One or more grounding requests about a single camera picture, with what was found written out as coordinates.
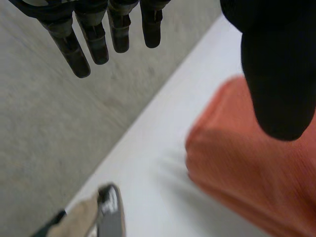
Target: concrete floor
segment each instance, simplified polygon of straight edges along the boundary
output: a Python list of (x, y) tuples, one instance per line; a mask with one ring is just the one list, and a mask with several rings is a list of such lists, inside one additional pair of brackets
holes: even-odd
[[(130, 50), (76, 78), (35, 19), (0, 2), (0, 236), (29, 236), (63, 208), (220, 14), (218, 0), (173, 0), (161, 45), (146, 48), (140, 9)], [(103, 20), (109, 33), (108, 19)]]

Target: white table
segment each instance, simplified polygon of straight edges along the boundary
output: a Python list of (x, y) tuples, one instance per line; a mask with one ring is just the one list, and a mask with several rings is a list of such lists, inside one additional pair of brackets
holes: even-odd
[(266, 237), (187, 177), (185, 139), (227, 77), (242, 72), (241, 34), (221, 16), (71, 201), (119, 185), (127, 237)]

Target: orange cloth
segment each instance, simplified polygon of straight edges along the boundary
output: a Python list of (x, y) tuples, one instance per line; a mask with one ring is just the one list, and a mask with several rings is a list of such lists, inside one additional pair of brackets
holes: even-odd
[(187, 142), (189, 177), (207, 194), (276, 237), (316, 237), (316, 116), (303, 136), (266, 135), (245, 78), (217, 92)]

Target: black glove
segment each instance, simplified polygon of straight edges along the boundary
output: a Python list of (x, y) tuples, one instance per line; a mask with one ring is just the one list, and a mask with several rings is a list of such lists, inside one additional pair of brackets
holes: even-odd
[(257, 120), (280, 140), (298, 139), (316, 107), (316, 1), (221, 0), (242, 34), (241, 60)]

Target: gloved hand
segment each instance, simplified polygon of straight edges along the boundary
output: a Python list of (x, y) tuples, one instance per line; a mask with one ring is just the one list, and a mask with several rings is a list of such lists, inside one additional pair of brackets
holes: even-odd
[(116, 52), (129, 49), (129, 13), (140, 1), (145, 43), (149, 48), (160, 44), (162, 9), (170, 0), (10, 0), (24, 14), (37, 18), (48, 30), (74, 74), (90, 74), (90, 67), (72, 28), (72, 13), (96, 64), (109, 60), (102, 19), (108, 12), (113, 46)]
[[(108, 61), (102, 18), (105, 11), (114, 48), (129, 48), (128, 14), (138, 0), (10, 0), (41, 21), (74, 73), (90, 67), (72, 30), (72, 12), (81, 26), (96, 64)], [(170, 0), (140, 0), (145, 43), (159, 45), (162, 9)], [(221, 0), (226, 18), (242, 33), (242, 66), (256, 118), (262, 129), (280, 140), (298, 139), (316, 107), (316, 1)]]
[(316, 107), (316, 1), (221, 0), (221, 6), (243, 33), (242, 67), (260, 126), (277, 139), (298, 139)]

